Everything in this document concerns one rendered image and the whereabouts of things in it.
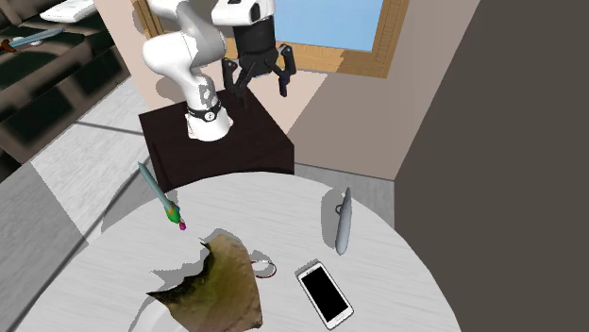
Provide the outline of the dark brown sofa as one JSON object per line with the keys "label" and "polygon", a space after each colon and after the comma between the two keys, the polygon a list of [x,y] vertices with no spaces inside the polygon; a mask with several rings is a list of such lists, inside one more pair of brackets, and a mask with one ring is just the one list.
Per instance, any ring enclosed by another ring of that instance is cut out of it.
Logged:
{"label": "dark brown sofa", "polygon": [[0,0],[0,42],[51,28],[0,51],[0,182],[129,76],[93,0]]}

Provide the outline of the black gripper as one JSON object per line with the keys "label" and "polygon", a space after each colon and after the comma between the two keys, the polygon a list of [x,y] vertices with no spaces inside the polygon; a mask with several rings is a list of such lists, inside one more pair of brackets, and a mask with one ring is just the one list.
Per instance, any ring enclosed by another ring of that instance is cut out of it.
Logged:
{"label": "black gripper", "polygon": [[[253,76],[266,75],[273,71],[278,76],[279,94],[286,97],[291,76],[296,74],[295,57],[290,45],[283,43],[276,48],[274,21],[261,20],[253,25],[234,26],[233,33],[238,58],[221,60],[225,90],[236,97],[244,98]],[[278,53],[283,57],[283,69],[276,64]],[[238,68],[241,71],[237,80],[234,80],[233,75]]]}

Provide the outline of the brown crumpled bag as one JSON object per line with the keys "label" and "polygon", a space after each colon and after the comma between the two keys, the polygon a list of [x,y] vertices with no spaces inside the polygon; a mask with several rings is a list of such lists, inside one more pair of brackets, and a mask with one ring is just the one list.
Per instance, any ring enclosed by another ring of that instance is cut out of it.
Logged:
{"label": "brown crumpled bag", "polygon": [[219,234],[204,246],[209,253],[199,274],[149,295],[188,332],[245,332],[261,327],[259,289],[244,245]]}

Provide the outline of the grey oblong object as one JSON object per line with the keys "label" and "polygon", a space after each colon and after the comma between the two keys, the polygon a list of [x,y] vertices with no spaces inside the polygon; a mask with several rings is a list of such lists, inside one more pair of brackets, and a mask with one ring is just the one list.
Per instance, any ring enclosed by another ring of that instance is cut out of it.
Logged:
{"label": "grey oblong object", "polygon": [[343,201],[335,208],[335,212],[339,215],[335,249],[342,256],[347,249],[351,232],[352,195],[350,188],[345,190]]}

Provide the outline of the dark robot stand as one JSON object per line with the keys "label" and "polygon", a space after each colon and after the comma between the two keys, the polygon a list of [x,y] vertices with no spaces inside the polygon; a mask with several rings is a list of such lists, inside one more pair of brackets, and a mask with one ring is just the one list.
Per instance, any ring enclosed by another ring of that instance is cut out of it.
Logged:
{"label": "dark robot stand", "polygon": [[139,116],[155,177],[165,192],[222,174],[269,172],[293,174],[295,147],[251,91],[244,99],[228,91],[217,96],[234,121],[219,141],[188,136],[180,102]]}

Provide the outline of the wooden framed window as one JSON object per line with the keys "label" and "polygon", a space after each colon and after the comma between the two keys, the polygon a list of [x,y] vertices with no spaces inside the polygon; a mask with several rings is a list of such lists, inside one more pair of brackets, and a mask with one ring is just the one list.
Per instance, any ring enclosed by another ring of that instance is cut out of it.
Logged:
{"label": "wooden framed window", "polygon": [[[300,68],[384,78],[409,0],[275,0],[276,46]],[[211,10],[196,10],[210,20]]]}

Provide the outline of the white smartphone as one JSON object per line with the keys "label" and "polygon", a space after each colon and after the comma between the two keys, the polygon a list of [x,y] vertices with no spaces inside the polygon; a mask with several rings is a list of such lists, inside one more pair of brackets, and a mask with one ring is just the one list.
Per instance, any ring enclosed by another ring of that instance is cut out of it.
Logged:
{"label": "white smartphone", "polygon": [[314,262],[296,278],[327,330],[353,315],[354,308],[321,261]]}

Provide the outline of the round white table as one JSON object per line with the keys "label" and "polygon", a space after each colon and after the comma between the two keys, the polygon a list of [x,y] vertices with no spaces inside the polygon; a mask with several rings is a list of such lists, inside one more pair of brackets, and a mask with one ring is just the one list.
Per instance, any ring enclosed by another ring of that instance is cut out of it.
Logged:
{"label": "round white table", "polygon": [[[429,269],[392,227],[360,203],[352,206],[349,245],[333,248],[342,195],[294,175],[226,174],[177,191],[186,229],[150,201],[97,237],[65,268],[16,332],[128,332],[152,312],[150,291],[199,270],[203,241],[238,238],[277,273],[258,283],[263,324],[253,332],[461,332]],[[353,307],[327,329],[297,274],[322,262]]]}

